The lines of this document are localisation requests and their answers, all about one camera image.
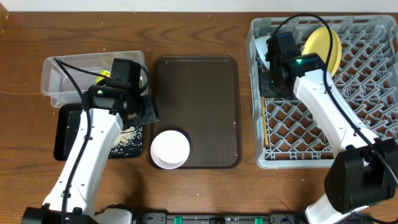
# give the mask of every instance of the wooden table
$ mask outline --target wooden table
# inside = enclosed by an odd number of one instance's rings
[[[161,55],[230,55],[239,65],[243,158],[228,170],[157,170],[144,152],[110,159],[96,209],[126,203],[195,213],[300,211],[324,193],[328,169],[258,168],[254,159],[250,81],[245,40],[257,17],[292,13],[12,12],[0,41],[0,223],[20,223],[26,207],[40,207],[63,169],[53,158],[58,109],[40,94],[50,56],[141,50],[149,72]],[[397,216],[398,197],[367,209]]]

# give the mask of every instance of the transparent bin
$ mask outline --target transparent bin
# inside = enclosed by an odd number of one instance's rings
[[[358,117],[381,139],[398,142],[398,28],[391,16],[324,16],[340,37],[342,56],[335,86]],[[331,147],[305,105],[297,99],[266,100],[264,137],[259,74],[264,72],[254,39],[271,35],[286,19],[257,18],[246,39],[252,93],[252,125],[257,165],[263,169],[330,167]],[[313,17],[297,17],[279,32],[291,31],[297,47],[322,27]]]
[[[57,58],[75,67],[95,73],[100,73],[101,70],[111,71],[114,58],[130,59],[140,63],[142,66],[145,66],[144,53],[138,50],[68,55],[58,56]],[[82,73],[68,67],[65,68],[73,79],[75,79],[83,92],[91,85],[95,84],[97,76]],[[146,81],[145,73],[141,71],[140,86],[142,86]],[[73,87],[69,78],[64,74],[61,68],[59,68],[53,57],[49,57],[44,60],[41,92],[45,96],[51,96],[51,105],[54,107],[61,107],[67,103],[81,102],[75,87]]]

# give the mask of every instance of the yellow object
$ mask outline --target yellow object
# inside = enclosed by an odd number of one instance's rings
[[[111,72],[108,72],[108,71],[106,71],[106,70],[101,70],[101,72],[100,72],[100,74],[101,75],[106,75],[107,77],[110,77],[111,76]],[[95,79],[95,83],[98,83],[100,80],[102,80],[103,79],[103,77],[97,77],[96,79]]]
[[[328,71],[333,77],[340,65],[342,48],[341,41],[337,33],[333,30],[331,30],[331,32],[333,36],[333,47],[331,50]],[[326,27],[319,28],[314,31],[306,41],[302,55],[317,53],[322,58],[322,60],[326,62],[329,51],[329,44],[330,38],[328,29]]]

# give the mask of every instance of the wooden stick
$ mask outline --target wooden stick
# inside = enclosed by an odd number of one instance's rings
[[[264,145],[265,147],[269,146],[268,143],[268,133],[267,133],[267,118],[266,118],[266,99],[264,97],[261,98],[261,116],[262,116],[262,125],[264,126]]]

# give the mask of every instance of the clear plastic container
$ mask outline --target clear plastic container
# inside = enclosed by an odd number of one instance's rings
[[[57,58],[75,67],[96,73],[100,73],[101,70],[111,71],[114,58],[130,59],[145,66],[144,53],[138,50],[58,56]],[[68,67],[65,68],[83,92],[91,85],[95,84],[96,76],[82,73]],[[145,73],[141,71],[140,86],[146,81]],[[67,103],[81,102],[75,87],[73,87],[71,81],[57,65],[53,57],[44,60],[41,92],[45,96],[51,96],[51,105],[54,107],[61,107]]]

